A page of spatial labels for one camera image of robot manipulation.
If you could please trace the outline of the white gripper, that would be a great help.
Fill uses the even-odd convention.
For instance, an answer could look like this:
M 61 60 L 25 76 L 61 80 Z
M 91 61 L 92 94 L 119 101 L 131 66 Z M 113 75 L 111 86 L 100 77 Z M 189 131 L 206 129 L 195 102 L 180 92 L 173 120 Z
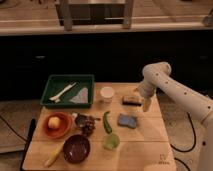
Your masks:
M 143 112 L 149 111 L 151 105 L 151 97 L 156 93 L 156 87 L 149 82 L 140 82 L 139 85 L 133 90 L 139 93 L 143 99 Z

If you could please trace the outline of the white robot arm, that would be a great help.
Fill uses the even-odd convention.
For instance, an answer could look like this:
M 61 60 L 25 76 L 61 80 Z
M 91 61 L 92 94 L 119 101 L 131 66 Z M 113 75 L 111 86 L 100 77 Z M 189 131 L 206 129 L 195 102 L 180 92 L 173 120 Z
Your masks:
M 148 64 L 142 69 L 143 80 L 136 91 L 144 99 L 143 111 L 149 109 L 156 89 L 161 89 L 177 105 L 192 114 L 205 128 L 197 171 L 213 171 L 213 100 L 170 77 L 168 62 Z

